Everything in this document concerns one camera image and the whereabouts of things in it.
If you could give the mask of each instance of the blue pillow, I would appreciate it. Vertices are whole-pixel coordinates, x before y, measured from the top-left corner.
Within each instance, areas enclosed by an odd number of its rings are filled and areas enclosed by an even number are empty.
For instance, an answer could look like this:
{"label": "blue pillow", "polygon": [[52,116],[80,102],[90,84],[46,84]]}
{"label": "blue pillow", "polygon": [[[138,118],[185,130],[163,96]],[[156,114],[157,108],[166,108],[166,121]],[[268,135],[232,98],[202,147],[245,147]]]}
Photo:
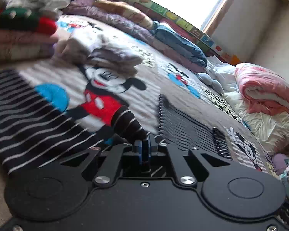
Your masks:
{"label": "blue pillow", "polygon": [[207,66],[207,59],[203,51],[191,41],[180,36],[173,29],[160,24],[154,33],[158,40],[173,48],[186,59],[201,67]]}

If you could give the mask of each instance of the wall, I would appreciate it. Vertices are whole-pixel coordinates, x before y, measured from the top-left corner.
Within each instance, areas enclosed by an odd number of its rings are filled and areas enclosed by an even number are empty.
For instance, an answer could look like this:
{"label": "wall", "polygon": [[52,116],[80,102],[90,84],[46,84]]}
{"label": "wall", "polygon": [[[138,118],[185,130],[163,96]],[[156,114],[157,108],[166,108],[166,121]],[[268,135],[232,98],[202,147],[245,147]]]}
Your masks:
{"label": "wall", "polygon": [[274,18],[252,62],[275,71],[289,83],[289,5]]}
{"label": "wall", "polygon": [[281,0],[234,0],[212,38],[248,61],[280,5]]}

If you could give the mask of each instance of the pillow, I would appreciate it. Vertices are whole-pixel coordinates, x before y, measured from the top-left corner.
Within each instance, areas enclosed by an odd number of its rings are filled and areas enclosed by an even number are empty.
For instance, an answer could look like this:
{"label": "pillow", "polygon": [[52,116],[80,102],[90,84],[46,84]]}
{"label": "pillow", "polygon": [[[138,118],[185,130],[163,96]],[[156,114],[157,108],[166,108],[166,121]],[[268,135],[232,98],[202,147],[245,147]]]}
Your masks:
{"label": "pillow", "polygon": [[71,1],[71,5],[79,5],[79,6],[92,6],[96,0],[74,0]]}
{"label": "pillow", "polygon": [[111,2],[108,0],[97,0],[96,2],[93,3],[93,6],[99,7],[113,14],[121,15],[147,30],[153,29],[153,21],[151,20],[150,17],[145,15],[139,9],[131,5],[128,5],[125,2]]}

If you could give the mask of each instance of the bed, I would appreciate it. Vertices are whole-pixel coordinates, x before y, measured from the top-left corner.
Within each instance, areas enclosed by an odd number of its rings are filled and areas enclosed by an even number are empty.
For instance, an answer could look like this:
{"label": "bed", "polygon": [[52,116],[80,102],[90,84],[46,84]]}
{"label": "bed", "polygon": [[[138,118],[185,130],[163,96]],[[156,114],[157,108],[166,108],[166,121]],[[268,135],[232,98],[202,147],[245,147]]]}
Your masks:
{"label": "bed", "polygon": [[[5,172],[13,174],[22,169],[44,166],[60,157],[93,146],[99,146],[104,150],[111,147],[109,136],[103,136],[106,133],[104,130],[107,119],[92,114],[82,115],[81,112],[76,117],[69,114],[70,110],[79,108],[80,105],[88,102],[85,93],[86,87],[91,82],[90,79],[88,80],[88,75],[90,74],[90,77],[94,78],[100,72],[110,72],[112,75],[121,77],[117,85],[124,84],[126,89],[117,93],[116,96],[128,103],[128,108],[125,111],[130,111],[134,115],[141,126],[140,131],[143,130],[146,134],[153,133],[159,143],[167,143],[170,139],[169,135],[167,136],[163,131],[163,119],[160,113],[161,97],[165,97],[172,106],[188,114],[208,130],[212,131],[215,128],[220,131],[225,137],[231,159],[263,173],[272,174],[274,172],[271,171],[272,166],[265,152],[263,152],[261,144],[248,129],[240,113],[237,114],[223,97],[201,83],[194,73],[143,41],[100,21],[88,17],[67,15],[62,16],[61,21],[88,22],[85,25],[99,27],[103,31],[107,31],[114,39],[120,39],[120,41],[140,53],[143,62],[136,66],[138,73],[133,79],[127,78],[123,74],[113,74],[111,70],[92,68],[87,65],[76,66],[64,62],[57,56],[52,59],[19,63],[14,66],[14,69],[0,71],[0,80],[5,79],[6,82],[3,86],[0,82],[0,86],[2,86],[0,87],[0,96],[5,96],[0,100],[9,100],[10,95],[8,93],[13,90],[14,94],[19,93],[19,96],[28,103],[24,113],[31,114],[30,117],[37,114],[32,121],[36,121],[36,124],[47,124],[46,122],[53,121],[54,124],[47,127],[46,133],[45,128],[41,128],[39,136],[39,134],[34,134],[36,131],[31,132],[31,129],[35,126],[30,127],[31,124],[28,125],[22,122],[22,124],[25,124],[23,125],[25,130],[20,136],[18,135],[20,127],[13,125],[19,121],[18,116],[10,110],[11,108],[13,110],[22,109],[21,103],[15,105],[15,102],[6,101],[4,108],[0,105],[0,114],[15,115],[13,116],[14,120],[8,122],[8,125],[0,125],[0,129],[5,129],[0,131],[0,163],[3,163],[2,166]],[[60,28],[57,33],[60,39],[67,39],[70,31],[71,29],[68,26]],[[19,84],[21,84],[20,89],[23,89],[21,91],[17,87]],[[41,90],[45,87],[47,89],[54,87],[61,95],[65,95],[64,97],[60,96],[59,104],[52,104],[54,100]],[[24,91],[32,98],[29,99],[29,96],[23,95]],[[59,119],[59,117],[65,118],[63,121],[56,122],[54,118]],[[71,125],[62,129],[65,121],[74,122],[75,127]],[[130,122],[127,126],[125,125],[125,128],[121,128],[123,136]],[[75,131],[73,136],[65,137],[65,132],[69,131],[71,134],[71,128]],[[35,145],[26,145],[28,144],[26,143],[28,136],[32,134],[34,137],[30,140],[35,143],[53,135],[59,135],[57,136],[59,139],[57,142],[48,140],[49,142],[46,142],[48,145],[36,149]],[[190,147],[189,140],[182,144],[182,152],[186,152],[188,147]],[[2,197],[3,186],[3,180],[0,180],[0,224],[9,217]]]}

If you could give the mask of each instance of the stack of folded clothes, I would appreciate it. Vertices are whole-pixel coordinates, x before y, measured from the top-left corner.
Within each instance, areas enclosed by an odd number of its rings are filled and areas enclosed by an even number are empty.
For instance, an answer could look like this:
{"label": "stack of folded clothes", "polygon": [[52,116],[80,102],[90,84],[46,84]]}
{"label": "stack of folded clothes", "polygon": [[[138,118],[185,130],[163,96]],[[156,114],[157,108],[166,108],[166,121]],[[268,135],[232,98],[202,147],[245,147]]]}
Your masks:
{"label": "stack of folded clothes", "polygon": [[122,41],[98,28],[77,28],[66,41],[60,41],[55,56],[74,64],[90,64],[134,76],[142,57]]}
{"label": "stack of folded clothes", "polygon": [[0,61],[53,55],[56,21],[70,0],[0,0]]}

